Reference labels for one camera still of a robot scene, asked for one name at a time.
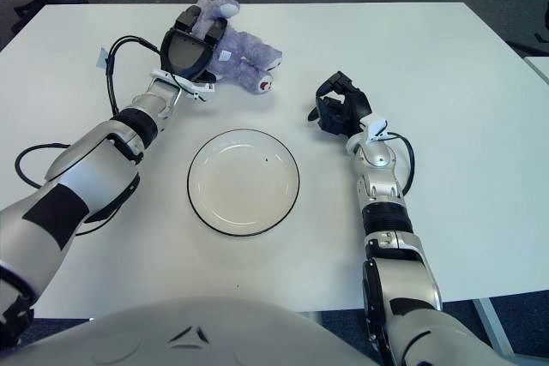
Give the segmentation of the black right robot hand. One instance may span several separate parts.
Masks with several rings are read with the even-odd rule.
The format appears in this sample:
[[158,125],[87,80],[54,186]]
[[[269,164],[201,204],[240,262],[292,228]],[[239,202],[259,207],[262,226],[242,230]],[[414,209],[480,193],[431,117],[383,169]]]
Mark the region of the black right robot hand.
[[360,120],[372,113],[365,94],[341,71],[331,75],[316,91],[309,122],[318,121],[321,130],[348,138],[361,132]]

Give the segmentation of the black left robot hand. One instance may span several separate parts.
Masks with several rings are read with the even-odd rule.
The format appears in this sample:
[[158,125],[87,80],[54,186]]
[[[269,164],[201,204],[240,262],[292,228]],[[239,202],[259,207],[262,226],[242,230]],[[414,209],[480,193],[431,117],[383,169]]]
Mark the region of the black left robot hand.
[[198,22],[200,13],[198,6],[190,6],[166,32],[160,47],[160,68],[189,81],[216,83],[215,75],[207,71],[207,66],[225,34],[227,20],[214,20],[204,39],[199,39],[191,29]]

